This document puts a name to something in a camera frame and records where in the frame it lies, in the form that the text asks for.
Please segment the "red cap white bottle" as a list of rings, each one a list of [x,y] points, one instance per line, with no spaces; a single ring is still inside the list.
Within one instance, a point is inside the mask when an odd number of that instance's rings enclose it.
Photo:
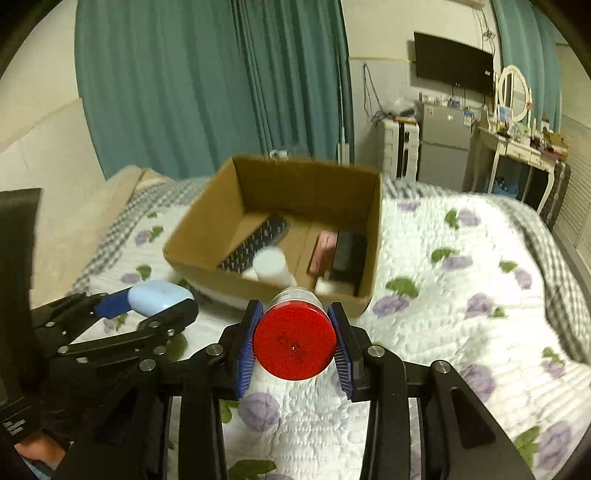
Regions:
[[[287,287],[270,302],[254,329],[253,354],[277,378],[303,381],[332,362],[337,335],[321,301],[301,287]]]

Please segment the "white plastic cup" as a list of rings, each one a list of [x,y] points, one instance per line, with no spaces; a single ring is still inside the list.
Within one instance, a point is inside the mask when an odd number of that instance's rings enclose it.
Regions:
[[[287,266],[287,257],[280,247],[260,249],[252,259],[252,265],[242,272],[242,277],[280,287],[297,285],[297,280]]]

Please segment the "pink phone case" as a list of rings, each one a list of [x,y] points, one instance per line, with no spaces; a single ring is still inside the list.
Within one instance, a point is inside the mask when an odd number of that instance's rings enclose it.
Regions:
[[[308,274],[323,276],[332,268],[335,259],[339,234],[337,232],[322,230],[318,234],[311,260],[308,263]]]

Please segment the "black remote control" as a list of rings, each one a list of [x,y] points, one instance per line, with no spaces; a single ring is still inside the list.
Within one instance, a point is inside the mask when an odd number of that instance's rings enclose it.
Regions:
[[[270,214],[219,263],[218,267],[221,270],[242,274],[252,265],[252,259],[260,249],[279,244],[288,229],[290,223],[286,217]]]

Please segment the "beige pillow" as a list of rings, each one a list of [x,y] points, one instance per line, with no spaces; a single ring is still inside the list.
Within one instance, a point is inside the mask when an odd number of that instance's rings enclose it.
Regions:
[[[134,193],[171,181],[152,169],[128,166],[79,206],[64,207],[61,218],[40,224],[33,254],[31,306],[49,303],[70,290]]]

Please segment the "floral white quilt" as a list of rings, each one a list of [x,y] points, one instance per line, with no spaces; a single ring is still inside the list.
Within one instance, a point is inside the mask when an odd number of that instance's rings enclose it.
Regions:
[[[356,325],[401,359],[449,361],[538,479],[556,479],[590,424],[590,313],[537,214],[503,198],[387,183],[373,297]],[[335,367],[256,368],[221,405],[231,479],[356,479],[369,407]]]

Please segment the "brown cardboard box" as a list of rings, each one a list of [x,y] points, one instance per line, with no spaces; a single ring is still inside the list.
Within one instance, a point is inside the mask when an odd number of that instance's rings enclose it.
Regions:
[[[324,232],[356,239],[353,271],[339,270],[342,287],[318,294],[322,305],[339,302],[351,317],[373,297],[382,216],[382,177],[363,167],[332,162],[235,156],[193,202],[163,247],[164,259],[189,285],[238,309],[258,299],[270,303],[277,281],[245,276],[246,260],[266,245],[283,251],[298,286],[312,290],[311,270]]]

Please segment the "clear water jug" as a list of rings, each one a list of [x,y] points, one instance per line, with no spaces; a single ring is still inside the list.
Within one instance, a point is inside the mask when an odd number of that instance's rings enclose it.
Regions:
[[[288,154],[287,150],[273,149],[270,151],[269,156],[271,159],[274,160],[287,160],[288,158],[290,158],[290,154]]]

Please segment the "white louvered wardrobe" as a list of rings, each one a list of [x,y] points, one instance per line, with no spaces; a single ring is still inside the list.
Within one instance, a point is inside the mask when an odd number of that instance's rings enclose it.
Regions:
[[[556,222],[561,241],[590,273],[590,128],[562,116],[561,135],[569,146],[571,175]]]

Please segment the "green curtain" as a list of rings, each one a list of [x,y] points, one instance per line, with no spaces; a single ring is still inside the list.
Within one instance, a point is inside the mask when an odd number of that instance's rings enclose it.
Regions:
[[[184,179],[353,143],[338,1],[82,1],[78,91],[100,166]]]
[[[550,128],[561,126],[561,71],[556,52],[555,27],[531,1],[494,0],[504,66],[520,69],[533,94],[537,125],[544,118]]]

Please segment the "white vanity table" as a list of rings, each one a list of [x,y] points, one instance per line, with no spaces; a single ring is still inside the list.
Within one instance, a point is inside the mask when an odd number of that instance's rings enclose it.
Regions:
[[[476,193],[477,191],[482,191],[486,194],[492,194],[500,159],[507,158],[513,162],[528,167],[528,177],[522,196],[520,197],[522,202],[525,201],[529,193],[533,171],[538,170],[547,174],[546,188],[537,207],[537,213],[538,215],[541,215],[555,184],[555,169],[558,161],[550,158],[548,155],[544,155],[537,149],[498,135],[482,126],[476,126],[473,128],[473,139],[476,141],[478,155],[474,160],[471,192]],[[483,176],[480,173],[480,170],[483,168],[483,150],[490,150],[493,153],[493,161],[489,169],[488,181],[484,183],[483,187],[480,187],[479,184],[483,179]]]

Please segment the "grey small fridge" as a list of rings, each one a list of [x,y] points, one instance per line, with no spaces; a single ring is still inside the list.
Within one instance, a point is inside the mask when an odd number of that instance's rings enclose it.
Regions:
[[[472,137],[471,111],[423,105],[418,180],[462,192]]]

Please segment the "white oval mirror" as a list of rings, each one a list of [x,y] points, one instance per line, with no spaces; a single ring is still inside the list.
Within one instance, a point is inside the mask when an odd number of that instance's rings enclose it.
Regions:
[[[522,122],[533,109],[532,90],[515,65],[505,67],[496,83],[495,104],[502,122]]]

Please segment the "green right curtain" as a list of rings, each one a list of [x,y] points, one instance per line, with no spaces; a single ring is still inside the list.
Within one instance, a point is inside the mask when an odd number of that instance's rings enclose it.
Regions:
[[[561,126],[561,71],[556,52],[555,27],[531,1],[494,0],[504,66],[520,69],[533,94],[537,125],[544,118],[550,128]]]

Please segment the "black wall television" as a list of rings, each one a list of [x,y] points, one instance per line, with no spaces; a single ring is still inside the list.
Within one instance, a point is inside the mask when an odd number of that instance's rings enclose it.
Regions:
[[[464,43],[414,33],[416,74],[455,88],[494,95],[494,56]]]

